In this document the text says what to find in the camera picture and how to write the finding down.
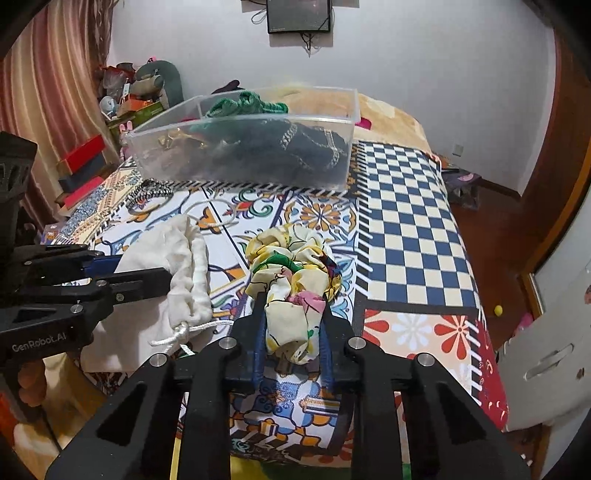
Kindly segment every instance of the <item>wall outlet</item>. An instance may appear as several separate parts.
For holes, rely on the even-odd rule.
[[[461,157],[463,153],[464,153],[464,145],[460,145],[458,143],[453,144],[452,155],[455,155],[456,157]]]

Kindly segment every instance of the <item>blue and white checkered pattern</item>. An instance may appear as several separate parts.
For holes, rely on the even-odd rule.
[[[479,307],[440,165],[419,150],[363,145],[359,247],[367,254],[369,268],[361,270],[368,274],[368,298]]]

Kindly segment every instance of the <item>white drawstring bag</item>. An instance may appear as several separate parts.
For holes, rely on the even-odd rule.
[[[115,305],[80,356],[86,372],[134,372],[155,353],[172,353],[196,332],[231,322],[212,319],[203,235],[188,215],[145,231],[115,272],[164,267],[172,274],[165,297]]]

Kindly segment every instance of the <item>red book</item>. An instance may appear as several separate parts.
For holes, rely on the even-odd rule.
[[[85,199],[90,194],[90,192],[97,188],[101,183],[103,183],[103,179],[101,177],[94,177],[93,179],[87,181],[78,190],[70,193],[64,199],[64,205],[66,206],[66,209],[71,209],[76,203]]]
[[[84,145],[68,153],[64,160],[58,163],[58,171],[60,175],[72,175],[76,170],[83,166],[86,162],[97,156],[105,149],[105,140],[103,136],[98,134],[92,137]]]

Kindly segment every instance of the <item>patterned tablecloth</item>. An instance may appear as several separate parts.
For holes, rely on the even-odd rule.
[[[185,183],[155,211],[132,215],[123,202],[141,178],[126,163],[75,211],[55,243],[86,243],[119,254],[143,231],[187,213],[198,200],[213,200],[189,213],[204,226],[214,316],[235,319],[251,309],[244,293],[249,240],[272,226],[306,225],[330,241],[342,270],[343,288],[331,306],[333,313],[349,319],[357,334],[386,352],[409,358],[431,352],[501,428],[506,422],[504,392],[439,164],[419,150],[361,143],[354,148],[351,172],[350,189],[341,197],[277,186]],[[237,221],[205,228],[230,215],[217,198],[236,205]],[[192,347],[199,349],[226,334],[222,328],[203,333]],[[317,362],[292,365],[281,374],[275,367],[273,359],[267,360],[254,395],[231,398],[234,452],[262,460],[348,466],[353,399],[326,389]],[[126,378],[124,373],[87,376],[106,393]],[[408,463],[402,406],[399,422],[403,461]]]

